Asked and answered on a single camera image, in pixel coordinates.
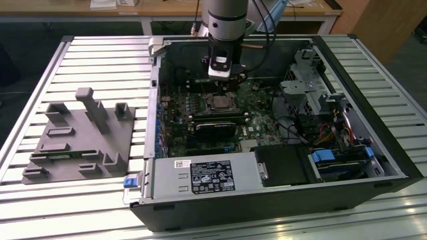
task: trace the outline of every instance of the blue tab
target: blue tab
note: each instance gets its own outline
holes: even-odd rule
[[[374,154],[373,148],[366,147],[365,151],[366,151],[367,157],[370,159],[374,158],[375,154]]]
[[[315,163],[321,161],[319,156],[318,156],[317,153],[313,153],[311,157],[313,157],[313,160],[314,160]]]
[[[319,162],[319,161],[334,161],[335,160],[335,156],[331,150],[318,150],[311,154],[313,160],[314,162]]]
[[[138,177],[127,177],[123,181],[123,187],[126,189],[130,189],[130,188],[138,188],[139,186],[139,179]]]

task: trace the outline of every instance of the aluminum table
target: aluminum table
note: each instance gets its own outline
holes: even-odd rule
[[[358,39],[325,36],[403,149],[427,176],[427,114]],[[129,173],[143,170],[151,64],[150,36],[65,37],[0,150],[0,239],[399,239],[427,236],[427,180],[354,209],[178,232],[151,232],[129,210],[141,197],[123,177],[22,184],[49,118],[49,104],[83,109],[75,90],[91,87],[105,107],[137,107]],[[327,74],[339,92],[334,76]]]

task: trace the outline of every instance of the black cable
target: black cable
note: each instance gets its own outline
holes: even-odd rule
[[[305,143],[306,145],[311,146],[309,140],[302,135],[299,135],[294,130],[290,129],[294,124],[290,127],[287,127],[279,122],[281,118],[290,117],[290,116],[282,116],[281,118],[277,118],[275,112],[274,112],[274,104],[273,103],[271,103],[271,116],[273,116],[274,121],[279,124],[279,126],[282,128],[285,128],[285,130],[287,130],[287,136],[290,136],[290,133],[294,134],[298,137],[298,139],[302,141],[302,143]]]
[[[258,65],[255,65],[253,68],[245,70],[246,73],[254,72],[257,69],[261,68],[261,66],[263,65],[263,63],[265,63],[266,60],[267,60],[269,53],[270,53],[270,48],[267,47],[266,50],[265,50],[265,56],[262,57],[261,62],[259,62]]]
[[[289,1],[289,4],[291,4],[291,8],[294,9],[294,22],[297,21],[297,12],[295,12],[295,9],[303,9],[305,7],[303,6],[295,6],[294,3],[291,3]]]
[[[275,24],[274,17],[273,17],[273,15],[271,15],[267,7],[266,7],[266,4],[265,4],[263,0],[259,0],[259,1],[261,1],[262,5],[263,5],[265,10],[266,10],[267,13],[269,13],[269,17],[270,17],[270,19],[271,19],[271,21],[273,21],[273,25],[274,25],[274,29],[273,29],[274,39],[273,39],[271,44],[270,44],[270,33],[269,33],[269,29],[267,29],[267,23],[266,23],[266,20],[265,20],[265,17],[263,17],[263,14],[262,14],[262,10],[261,10],[261,8],[259,8],[259,5],[257,4],[255,0],[253,0],[253,3],[254,3],[254,5],[255,5],[255,8],[257,8],[257,11],[258,11],[258,14],[259,14],[259,17],[261,17],[261,19],[262,19],[262,23],[263,23],[263,25],[265,25],[267,44],[266,44],[266,46],[263,47],[263,48],[265,48],[265,55],[263,55],[263,57],[262,57],[261,62],[259,62],[253,68],[247,69],[247,70],[245,71],[246,73],[254,72],[257,69],[261,68],[261,66],[262,66],[263,63],[266,62],[267,57],[269,57],[269,54],[270,54],[270,47],[274,45],[274,43],[275,43],[275,41],[277,41],[277,36],[278,36],[278,34],[277,34],[277,24]]]
[[[275,19],[274,19],[273,14],[270,13],[270,10],[269,10],[269,8],[267,8],[267,6],[266,6],[265,1],[263,1],[263,0],[259,0],[259,1],[261,1],[261,3],[262,3],[262,6],[263,6],[263,8],[265,8],[265,10],[266,10],[266,12],[267,12],[267,14],[269,14],[269,17],[270,17],[270,20],[271,20],[271,23],[273,23],[273,41],[271,41],[271,44],[270,44],[270,46],[269,46],[269,48],[270,48],[270,47],[275,44],[277,37],[278,37],[277,22],[275,22]]]
[[[198,21],[199,4],[201,4],[201,0],[198,0],[198,7],[195,8],[194,22]]]
[[[287,134],[286,143],[289,143],[289,141],[290,141],[291,139],[295,139],[295,137],[290,137],[290,128],[291,128],[291,127],[295,127],[295,124],[293,124],[291,126],[289,126],[289,128],[287,128],[287,130],[286,130],[286,131],[287,131],[287,133],[286,133],[286,134]]]
[[[255,6],[255,8],[257,8],[258,15],[259,15],[259,17],[261,17],[261,19],[262,19],[262,24],[265,25],[267,44],[266,44],[266,46],[265,46],[263,48],[267,48],[269,45],[270,45],[270,33],[269,33],[269,29],[267,29],[267,23],[266,23],[266,19],[265,19],[265,16],[263,16],[263,13],[262,13],[262,10],[261,10],[261,8],[259,8],[259,5],[258,5],[257,1],[253,0],[253,3],[254,3],[254,6]]]

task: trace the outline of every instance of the power supply label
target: power supply label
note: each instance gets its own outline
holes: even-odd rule
[[[210,194],[237,190],[230,161],[193,163],[190,168],[191,191],[194,194]]]

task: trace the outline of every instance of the wooden table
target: wooden table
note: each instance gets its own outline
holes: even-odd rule
[[[153,35],[151,22],[193,21],[197,4],[198,0],[139,0],[137,6],[91,11],[90,0],[2,0],[0,22],[141,22],[145,35]],[[343,11],[334,10],[325,0],[298,7],[303,8],[286,9],[281,21],[322,22],[318,33],[329,34]]]

